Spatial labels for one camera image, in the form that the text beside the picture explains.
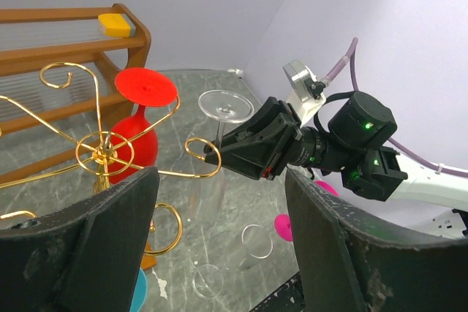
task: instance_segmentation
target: wooden rack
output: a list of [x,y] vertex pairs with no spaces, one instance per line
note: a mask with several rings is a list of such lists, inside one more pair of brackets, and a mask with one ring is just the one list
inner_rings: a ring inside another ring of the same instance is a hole
[[[65,45],[3,50],[0,51],[0,79],[9,75],[38,72],[42,67],[52,62],[68,61],[84,65],[94,63],[104,77],[108,91],[110,92],[107,96],[101,97],[100,103],[102,107],[102,120],[107,129],[112,128],[117,122],[132,113],[133,103],[127,101],[117,92],[113,81],[120,70],[107,57],[105,52],[127,49],[128,61],[126,67],[144,67],[151,45],[151,35],[148,29],[123,4],[114,4],[112,7],[77,9],[0,9],[0,26],[5,23],[36,23],[90,19],[96,19],[97,22],[97,16],[104,13],[126,14],[136,27],[135,36],[130,38],[109,38],[92,42],[77,42]],[[50,122],[92,111],[95,108],[95,99],[90,99],[63,106],[59,109],[45,111],[38,115]],[[0,122],[0,129],[3,134],[9,134],[37,126],[38,124],[39,123],[34,118],[25,116]],[[72,159],[74,156],[75,149],[72,149],[48,157],[42,161],[0,175],[0,183],[27,177]]]

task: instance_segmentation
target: clear wine glass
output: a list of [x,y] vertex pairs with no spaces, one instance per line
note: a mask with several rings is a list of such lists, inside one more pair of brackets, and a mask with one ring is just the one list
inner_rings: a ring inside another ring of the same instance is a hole
[[224,282],[229,283],[229,276],[235,277],[236,272],[245,274],[247,270],[271,257],[272,251],[273,241],[261,226],[250,224],[244,227],[234,235],[224,252],[218,255],[215,265],[196,267],[192,279],[195,294],[205,300],[218,297]]
[[[206,91],[198,98],[198,106],[209,118],[218,122],[214,144],[221,147],[226,123],[243,123],[254,115],[254,105],[242,95],[231,91]],[[216,166],[202,164],[202,173],[212,172]],[[188,199],[187,216],[202,227],[212,227],[222,208],[226,191],[224,170],[213,177],[194,180]]]

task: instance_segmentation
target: orange object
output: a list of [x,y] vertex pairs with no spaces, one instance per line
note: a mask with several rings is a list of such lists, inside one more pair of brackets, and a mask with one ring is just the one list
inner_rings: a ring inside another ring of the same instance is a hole
[[[151,246],[148,244],[148,242],[146,242],[145,250],[147,250],[147,251],[152,251],[153,250],[151,248]],[[152,268],[152,267],[156,266],[156,264],[157,264],[156,256],[143,255],[143,258],[141,259],[140,267],[141,267],[142,270],[147,270],[148,268]]]

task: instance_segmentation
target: marble table surface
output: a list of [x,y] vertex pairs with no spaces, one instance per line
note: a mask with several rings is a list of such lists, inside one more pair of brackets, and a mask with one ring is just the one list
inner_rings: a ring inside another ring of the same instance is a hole
[[[166,72],[166,75],[178,87],[181,109],[156,129],[159,138],[156,165],[160,170],[194,172],[199,161],[184,152],[184,141],[193,136],[212,140],[216,133],[216,122],[198,108],[198,96],[211,89],[224,89],[244,95],[256,108],[259,104],[242,79],[234,74],[172,71]],[[148,109],[146,117],[150,122],[156,121],[168,109]],[[54,125],[74,137],[97,130],[91,113],[77,115]],[[234,126],[228,126],[226,132],[232,128]],[[3,136],[0,142],[3,156],[0,173],[23,166],[28,160],[40,160],[70,147],[67,141],[41,126]],[[193,149],[201,152],[202,146],[194,145]],[[187,197],[193,189],[193,182],[197,180],[161,177],[158,202],[167,202],[180,210],[185,227],[181,242],[170,253],[158,256],[157,266],[146,271],[148,296],[142,312],[249,311],[298,271],[292,243],[280,239],[273,228],[275,217],[287,212],[284,178],[274,181],[250,180],[231,171],[225,171],[225,174],[227,188],[222,211],[211,228],[198,226],[186,215]],[[52,213],[91,196],[93,182],[93,175],[84,170],[74,170],[47,180],[2,189],[0,213],[15,210],[33,210],[39,216]],[[155,212],[154,221],[156,231],[148,236],[148,241],[154,248],[162,248],[175,237],[176,223],[171,214],[163,209]],[[222,260],[220,255],[226,244],[249,224],[259,224],[268,230],[273,240],[271,256],[244,273],[226,275],[222,292],[216,299],[198,297],[192,288],[197,267]]]

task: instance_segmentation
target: glass stem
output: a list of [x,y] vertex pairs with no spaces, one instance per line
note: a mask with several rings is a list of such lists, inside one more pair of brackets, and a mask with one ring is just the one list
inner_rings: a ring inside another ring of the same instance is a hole
[[222,136],[224,135],[224,128],[226,127],[225,122],[219,122],[218,130],[216,132],[216,139],[214,140],[214,146],[221,148]]
[[137,112],[135,113],[135,116],[140,115],[140,116],[145,117],[145,111],[146,111],[146,106],[138,105],[138,109],[137,109]]

